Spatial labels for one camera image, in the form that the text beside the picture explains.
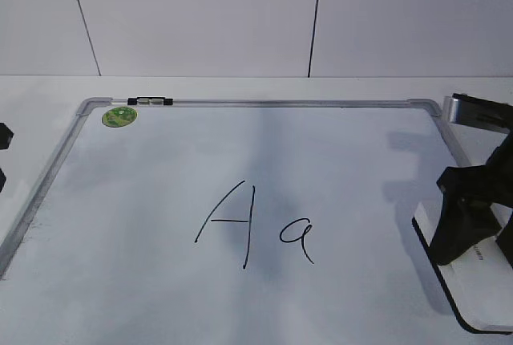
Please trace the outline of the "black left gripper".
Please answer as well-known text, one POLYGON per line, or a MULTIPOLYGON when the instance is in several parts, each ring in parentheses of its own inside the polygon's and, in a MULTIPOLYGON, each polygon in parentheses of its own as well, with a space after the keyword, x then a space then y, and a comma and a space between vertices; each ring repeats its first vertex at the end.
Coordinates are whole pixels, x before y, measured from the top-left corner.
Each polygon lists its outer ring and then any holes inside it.
MULTIPOLYGON (((0 123, 0 149, 7 150, 13 140, 14 133, 8 128, 5 123, 0 123)), ((0 168, 0 192, 3 190, 6 183, 6 174, 0 168)))

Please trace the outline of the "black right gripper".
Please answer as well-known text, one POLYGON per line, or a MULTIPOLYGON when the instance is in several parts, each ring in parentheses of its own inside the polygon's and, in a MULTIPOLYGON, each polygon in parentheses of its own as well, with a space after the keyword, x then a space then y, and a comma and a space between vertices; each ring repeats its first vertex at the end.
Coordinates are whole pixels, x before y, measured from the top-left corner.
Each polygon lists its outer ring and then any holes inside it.
MULTIPOLYGON (((445 168, 437 186, 443 195, 442 211, 429 254, 437 265, 445 266, 501 230, 491 205, 512 207, 512 134, 485 164, 445 168)), ((504 227, 496 244, 513 266, 513 229, 504 227)))

